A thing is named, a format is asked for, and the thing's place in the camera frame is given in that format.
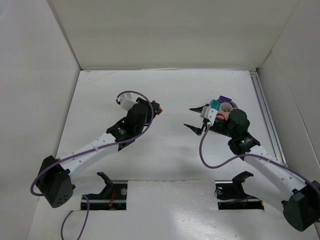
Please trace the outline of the large teal lego brick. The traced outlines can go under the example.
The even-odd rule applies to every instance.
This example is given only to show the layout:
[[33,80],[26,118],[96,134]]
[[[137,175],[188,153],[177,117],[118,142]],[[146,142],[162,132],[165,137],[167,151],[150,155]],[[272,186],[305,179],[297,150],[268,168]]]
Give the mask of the large teal lego brick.
[[212,109],[215,109],[215,110],[219,110],[220,109],[220,102],[218,101],[218,100],[216,100],[216,99],[212,99],[211,101],[210,101],[210,103],[209,103],[209,105],[210,105],[210,107],[212,108]]

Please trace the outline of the small brown lego brick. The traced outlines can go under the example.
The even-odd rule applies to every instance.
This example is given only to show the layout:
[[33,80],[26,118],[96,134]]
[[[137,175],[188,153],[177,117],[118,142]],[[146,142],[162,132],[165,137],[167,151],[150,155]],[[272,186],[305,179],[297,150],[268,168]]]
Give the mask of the small brown lego brick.
[[155,100],[153,100],[151,104],[155,115],[160,115],[163,112],[163,109],[161,108],[160,104],[157,103]]

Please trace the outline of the purple curved lego brick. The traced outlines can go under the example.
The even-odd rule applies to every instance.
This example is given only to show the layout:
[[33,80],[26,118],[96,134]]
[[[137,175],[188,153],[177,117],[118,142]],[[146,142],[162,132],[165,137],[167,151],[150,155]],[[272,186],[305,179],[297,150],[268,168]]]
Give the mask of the purple curved lego brick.
[[229,103],[231,104],[232,100],[226,96],[220,95],[217,102],[219,102],[220,104],[222,103]]

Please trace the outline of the orange curved lego piece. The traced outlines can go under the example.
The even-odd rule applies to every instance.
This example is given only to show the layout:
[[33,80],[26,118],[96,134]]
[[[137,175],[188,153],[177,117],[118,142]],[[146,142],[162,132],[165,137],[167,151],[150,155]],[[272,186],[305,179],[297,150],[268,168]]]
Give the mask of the orange curved lego piece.
[[220,113],[218,113],[218,114],[216,115],[216,118],[221,119],[221,120],[225,120],[225,117],[224,117],[222,114],[220,114]]

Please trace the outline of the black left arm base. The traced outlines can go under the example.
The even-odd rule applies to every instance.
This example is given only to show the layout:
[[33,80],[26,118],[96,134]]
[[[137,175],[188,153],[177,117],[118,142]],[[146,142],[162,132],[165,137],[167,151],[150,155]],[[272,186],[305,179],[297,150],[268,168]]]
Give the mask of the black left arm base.
[[128,181],[112,181],[105,173],[97,175],[103,180],[104,188],[98,193],[87,194],[91,211],[125,211],[127,209]]

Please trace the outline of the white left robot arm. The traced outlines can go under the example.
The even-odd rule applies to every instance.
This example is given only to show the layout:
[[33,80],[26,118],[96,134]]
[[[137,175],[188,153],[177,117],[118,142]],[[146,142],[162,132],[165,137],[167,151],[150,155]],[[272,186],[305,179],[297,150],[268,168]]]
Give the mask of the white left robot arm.
[[43,160],[35,185],[52,208],[61,207],[74,196],[86,195],[89,199],[110,196],[114,183],[104,172],[92,177],[82,176],[82,172],[132,144],[162,112],[159,103],[140,97],[136,101],[126,99],[120,105],[127,111],[126,116],[96,140],[62,159],[50,155]]

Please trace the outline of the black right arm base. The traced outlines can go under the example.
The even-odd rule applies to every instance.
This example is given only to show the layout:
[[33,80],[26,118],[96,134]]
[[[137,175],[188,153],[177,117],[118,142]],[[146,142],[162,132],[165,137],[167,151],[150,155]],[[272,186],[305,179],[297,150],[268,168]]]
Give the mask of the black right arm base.
[[264,210],[264,203],[245,193],[242,183],[254,175],[244,171],[232,180],[216,180],[214,195],[217,198],[218,210]]

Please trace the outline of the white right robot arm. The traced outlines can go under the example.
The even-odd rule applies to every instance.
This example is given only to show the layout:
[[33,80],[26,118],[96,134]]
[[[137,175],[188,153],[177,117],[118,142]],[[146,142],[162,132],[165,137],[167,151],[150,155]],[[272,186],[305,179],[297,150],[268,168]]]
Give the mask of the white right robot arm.
[[[309,181],[273,158],[249,133],[250,121],[243,110],[232,107],[216,110],[205,104],[192,108],[191,111],[199,113],[203,119],[202,127],[187,127],[201,137],[199,156],[207,168],[219,169],[233,160],[241,159],[260,172],[276,188],[262,186],[249,171],[243,171],[231,180],[217,180],[214,194],[220,210],[243,209],[244,203],[253,200],[258,204],[266,202],[280,211],[285,220],[299,232],[319,222],[319,182]],[[210,131],[229,137],[227,144],[234,154],[216,166],[207,164],[203,157],[204,139]]]

